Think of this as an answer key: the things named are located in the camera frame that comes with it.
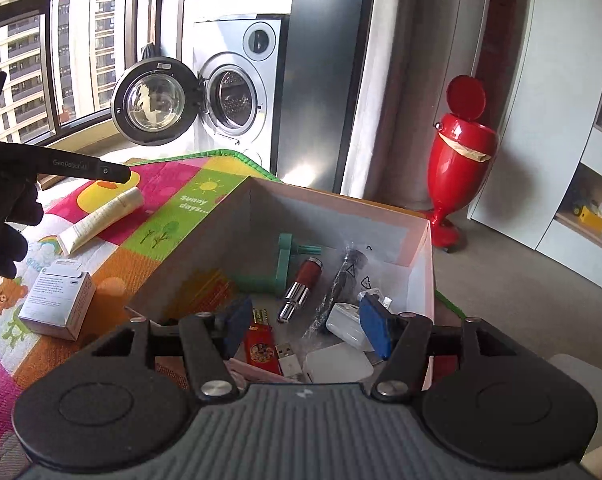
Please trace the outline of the black gloved left hand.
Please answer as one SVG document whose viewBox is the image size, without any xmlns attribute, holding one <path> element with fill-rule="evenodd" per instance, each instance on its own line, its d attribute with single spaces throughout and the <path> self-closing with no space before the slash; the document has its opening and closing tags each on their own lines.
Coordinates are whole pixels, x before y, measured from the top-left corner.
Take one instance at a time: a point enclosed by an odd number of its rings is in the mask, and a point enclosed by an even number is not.
<svg viewBox="0 0 602 480">
<path fill-rule="evenodd" d="M 36 226 L 43 218 L 35 177 L 0 172 L 0 276 L 14 278 L 16 263 L 24 260 L 28 242 L 13 223 Z"/>
</svg>

